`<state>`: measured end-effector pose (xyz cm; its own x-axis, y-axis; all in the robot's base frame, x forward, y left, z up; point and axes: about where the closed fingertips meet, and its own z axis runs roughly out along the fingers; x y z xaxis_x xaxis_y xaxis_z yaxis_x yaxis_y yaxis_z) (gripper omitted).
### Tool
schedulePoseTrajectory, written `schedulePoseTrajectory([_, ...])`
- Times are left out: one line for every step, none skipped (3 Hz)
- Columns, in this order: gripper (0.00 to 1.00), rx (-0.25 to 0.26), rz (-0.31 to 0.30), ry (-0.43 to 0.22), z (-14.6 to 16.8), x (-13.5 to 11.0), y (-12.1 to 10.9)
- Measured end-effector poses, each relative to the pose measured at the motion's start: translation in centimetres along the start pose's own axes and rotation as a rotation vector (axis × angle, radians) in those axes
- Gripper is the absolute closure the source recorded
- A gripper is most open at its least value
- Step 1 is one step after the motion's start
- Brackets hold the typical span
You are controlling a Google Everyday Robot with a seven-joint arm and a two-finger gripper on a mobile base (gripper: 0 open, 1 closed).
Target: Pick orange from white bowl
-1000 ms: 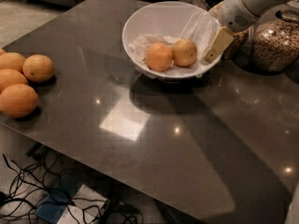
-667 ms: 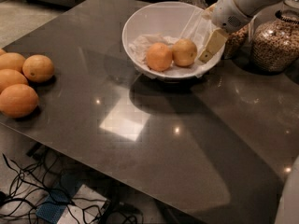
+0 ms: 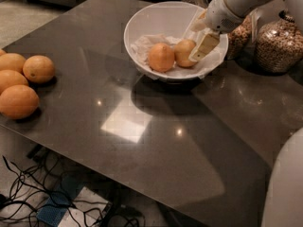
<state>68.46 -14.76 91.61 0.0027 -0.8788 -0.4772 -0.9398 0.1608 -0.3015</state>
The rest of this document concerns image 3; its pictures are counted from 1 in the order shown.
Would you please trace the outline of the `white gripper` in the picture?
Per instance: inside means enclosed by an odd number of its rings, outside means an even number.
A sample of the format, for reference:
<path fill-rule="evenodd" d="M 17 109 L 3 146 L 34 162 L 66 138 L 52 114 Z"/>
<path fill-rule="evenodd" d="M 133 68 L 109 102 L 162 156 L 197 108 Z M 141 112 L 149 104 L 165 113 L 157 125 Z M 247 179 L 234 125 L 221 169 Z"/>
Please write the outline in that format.
<path fill-rule="evenodd" d="M 207 9 L 190 24 L 191 31 L 202 31 L 198 33 L 196 46 L 188 58 L 191 61 L 200 61 L 219 44 L 220 34 L 216 31 L 230 33 L 242 22 L 243 18 L 237 16 L 225 0 L 212 0 Z"/>

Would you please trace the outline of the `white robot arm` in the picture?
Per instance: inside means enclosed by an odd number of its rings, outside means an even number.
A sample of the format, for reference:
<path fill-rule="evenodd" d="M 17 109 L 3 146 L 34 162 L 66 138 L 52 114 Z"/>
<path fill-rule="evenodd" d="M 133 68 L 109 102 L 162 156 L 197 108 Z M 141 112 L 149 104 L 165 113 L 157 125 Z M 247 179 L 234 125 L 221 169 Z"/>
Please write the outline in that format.
<path fill-rule="evenodd" d="M 192 31 L 207 27 L 228 33 L 253 9 L 272 0 L 212 0 L 193 20 Z M 303 30 L 303 0 L 283 0 Z M 294 133 L 280 150 L 268 185 L 261 227 L 303 227 L 303 129 Z"/>

